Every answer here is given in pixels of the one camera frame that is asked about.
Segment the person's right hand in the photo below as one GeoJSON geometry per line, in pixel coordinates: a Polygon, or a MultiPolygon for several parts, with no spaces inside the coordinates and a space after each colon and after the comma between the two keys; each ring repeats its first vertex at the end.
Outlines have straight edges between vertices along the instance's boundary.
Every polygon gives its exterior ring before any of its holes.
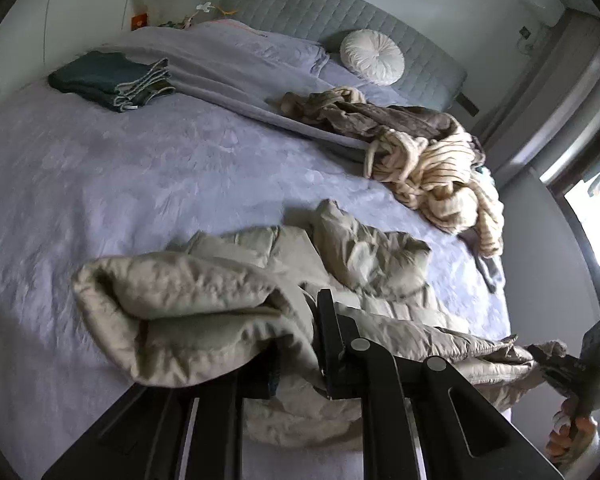
{"type": "Polygon", "coordinates": [[[545,445],[546,455],[553,463],[557,463],[573,448],[589,444],[597,434],[597,422],[592,416],[573,415],[576,406],[576,400],[567,399],[554,416],[554,428],[545,445]]]}

